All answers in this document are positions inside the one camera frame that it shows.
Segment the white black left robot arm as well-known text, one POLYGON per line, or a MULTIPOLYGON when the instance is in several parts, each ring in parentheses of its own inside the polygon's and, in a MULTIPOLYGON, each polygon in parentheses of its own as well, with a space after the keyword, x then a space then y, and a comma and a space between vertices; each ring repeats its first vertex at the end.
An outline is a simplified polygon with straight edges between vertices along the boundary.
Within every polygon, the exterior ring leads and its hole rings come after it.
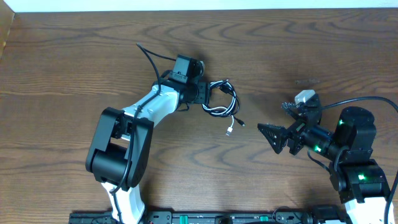
POLYGON ((178 55, 174 68, 160 75, 138 102, 121 110, 103 110, 86 157, 85 168, 108 193, 116 223, 139 223, 145 205, 139 182, 147 167, 154 128, 184 103, 208 101, 202 80, 205 64, 178 55))

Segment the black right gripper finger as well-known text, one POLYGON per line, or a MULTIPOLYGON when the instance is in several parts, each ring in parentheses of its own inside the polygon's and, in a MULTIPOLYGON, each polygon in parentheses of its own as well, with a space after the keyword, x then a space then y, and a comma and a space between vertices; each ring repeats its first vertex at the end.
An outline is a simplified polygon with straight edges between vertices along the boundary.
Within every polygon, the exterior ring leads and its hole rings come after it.
POLYGON ((288 131, 283 126, 275 126, 273 124, 257 125, 258 130, 268 140, 276 154, 280 154, 287 144, 288 131))
POLYGON ((283 102, 281 108, 294 120, 298 120, 303 118, 300 113, 302 106, 303 103, 295 104, 295 103, 283 102))

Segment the brown cardboard panel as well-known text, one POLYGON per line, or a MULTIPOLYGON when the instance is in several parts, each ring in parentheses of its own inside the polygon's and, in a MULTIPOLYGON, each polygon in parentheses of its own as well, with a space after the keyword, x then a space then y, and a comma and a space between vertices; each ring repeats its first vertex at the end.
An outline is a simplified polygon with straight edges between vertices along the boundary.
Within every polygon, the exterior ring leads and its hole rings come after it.
POLYGON ((10 28, 14 20, 15 12, 6 4, 4 0, 0 3, 0 56, 4 52, 4 48, 9 37, 10 28))

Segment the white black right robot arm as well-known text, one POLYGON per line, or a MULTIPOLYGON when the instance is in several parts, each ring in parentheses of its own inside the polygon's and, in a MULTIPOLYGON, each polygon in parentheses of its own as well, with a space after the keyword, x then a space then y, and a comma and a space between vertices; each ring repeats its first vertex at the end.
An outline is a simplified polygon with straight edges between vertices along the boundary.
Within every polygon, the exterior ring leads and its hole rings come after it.
POLYGON ((319 163, 328 172, 338 192, 340 210, 334 205, 320 205, 303 213, 299 223, 394 223, 392 199, 397 183, 389 185, 383 169, 372 159, 376 137, 374 115, 358 106, 344 108, 336 129, 321 127, 321 104, 314 90, 301 91, 293 103, 283 103, 284 111, 294 119, 285 128, 273 124, 257 125, 276 154, 284 147, 297 155, 304 147, 330 160, 319 163))

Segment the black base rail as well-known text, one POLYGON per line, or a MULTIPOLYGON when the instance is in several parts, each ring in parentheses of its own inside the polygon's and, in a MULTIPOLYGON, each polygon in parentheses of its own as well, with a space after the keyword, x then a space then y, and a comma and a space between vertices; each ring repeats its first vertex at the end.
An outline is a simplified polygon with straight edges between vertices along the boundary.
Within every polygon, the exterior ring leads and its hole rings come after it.
POLYGON ((352 223, 349 215, 335 205, 309 209, 279 207, 265 212, 176 212, 170 209, 147 210, 143 203, 132 207, 119 206, 111 212, 73 212, 68 224, 138 223, 138 224, 327 224, 352 223))

